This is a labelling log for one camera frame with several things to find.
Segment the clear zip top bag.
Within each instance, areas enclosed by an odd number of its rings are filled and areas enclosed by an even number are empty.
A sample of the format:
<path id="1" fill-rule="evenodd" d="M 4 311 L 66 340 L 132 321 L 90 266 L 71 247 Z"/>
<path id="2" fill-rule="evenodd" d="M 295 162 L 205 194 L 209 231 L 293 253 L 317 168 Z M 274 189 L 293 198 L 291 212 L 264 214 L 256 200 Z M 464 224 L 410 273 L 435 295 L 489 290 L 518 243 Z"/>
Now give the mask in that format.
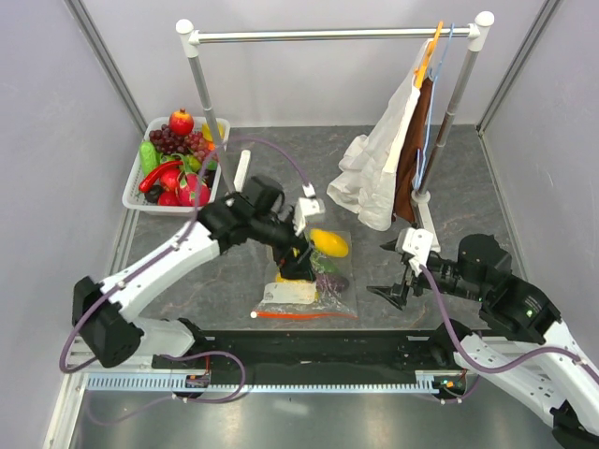
<path id="1" fill-rule="evenodd" d="M 250 316 L 256 318 L 284 319 L 287 321 L 313 320 L 325 317 L 356 319 L 358 306 L 352 269 L 352 240 L 347 231 L 330 231 L 340 235 L 349 244 L 349 254 L 344 258 L 330 257 L 341 275 L 350 282 L 340 294 L 321 293 L 316 289 L 316 273 L 312 281 L 287 280 L 273 261 L 267 264 L 263 297 Z"/>

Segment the purple eggplant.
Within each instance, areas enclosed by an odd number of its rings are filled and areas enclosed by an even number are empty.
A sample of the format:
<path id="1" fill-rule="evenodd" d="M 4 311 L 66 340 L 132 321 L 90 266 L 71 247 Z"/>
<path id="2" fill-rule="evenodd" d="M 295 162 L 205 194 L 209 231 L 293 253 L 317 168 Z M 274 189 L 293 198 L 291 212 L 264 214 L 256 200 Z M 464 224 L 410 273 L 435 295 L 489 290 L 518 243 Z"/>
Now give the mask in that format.
<path id="1" fill-rule="evenodd" d="M 318 292 L 329 294 L 340 294 L 350 285 L 347 278 L 337 273 L 318 273 L 315 283 Z"/>

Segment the green grape bunch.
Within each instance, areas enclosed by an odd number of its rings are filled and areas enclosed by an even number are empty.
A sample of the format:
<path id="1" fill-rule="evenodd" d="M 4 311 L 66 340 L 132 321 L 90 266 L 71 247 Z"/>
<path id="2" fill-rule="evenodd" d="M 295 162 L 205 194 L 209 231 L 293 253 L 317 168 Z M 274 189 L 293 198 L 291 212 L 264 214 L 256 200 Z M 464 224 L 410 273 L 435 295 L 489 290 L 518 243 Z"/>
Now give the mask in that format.
<path id="1" fill-rule="evenodd" d="M 326 254 L 313 250 L 311 254 L 311 264 L 316 274 L 339 274 L 340 270 Z"/>

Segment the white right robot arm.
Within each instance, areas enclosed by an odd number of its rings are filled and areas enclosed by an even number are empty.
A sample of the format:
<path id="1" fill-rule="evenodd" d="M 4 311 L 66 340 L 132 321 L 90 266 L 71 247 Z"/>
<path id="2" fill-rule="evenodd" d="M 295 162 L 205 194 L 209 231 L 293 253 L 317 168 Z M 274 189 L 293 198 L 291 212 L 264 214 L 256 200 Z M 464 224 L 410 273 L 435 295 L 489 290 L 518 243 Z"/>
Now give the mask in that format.
<path id="1" fill-rule="evenodd" d="M 480 376 L 517 399 L 551 428 L 563 448 L 598 445 L 598 368 L 577 344 L 557 307 L 535 285 L 516 276 L 512 257 L 492 235 L 463 238 L 456 259 L 432 248 L 433 235 L 406 228 L 383 244 L 398 253 L 400 282 L 370 292 L 397 309 L 408 296 L 431 291 L 443 322 L 429 344 L 431 362 Z M 449 317 L 445 296 L 476 302 L 478 316 L 504 343 L 494 346 Z"/>

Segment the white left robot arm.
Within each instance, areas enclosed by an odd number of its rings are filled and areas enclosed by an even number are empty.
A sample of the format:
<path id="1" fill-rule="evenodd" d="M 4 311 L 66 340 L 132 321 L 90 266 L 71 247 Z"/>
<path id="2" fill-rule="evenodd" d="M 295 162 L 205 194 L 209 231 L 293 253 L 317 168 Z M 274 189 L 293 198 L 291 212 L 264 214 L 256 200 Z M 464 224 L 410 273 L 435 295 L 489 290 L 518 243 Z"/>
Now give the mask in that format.
<path id="1" fill-rule="evenodd" d="M 206 347 L 196 339 L 190 322 L 143 319 L 142 311 L 187 273 L 248 240 L 270 247 L 282 278 L 314 281 L 313 248 L 305 229 L 323 217 L 325 207 L 312 185 L 303 191 L 295 207 L 281 218 L 273 209 L 284 196 L 281 185 L 254 176 L 241 191 L 196 211 L 172 238 L 132 266 L 101 282 L 82 278 L 73 295 L 75 335 L 82 337 L 95 361 L 106 369 L 134 354 L 173 356 L 186 368 L 197 367 Z"/>

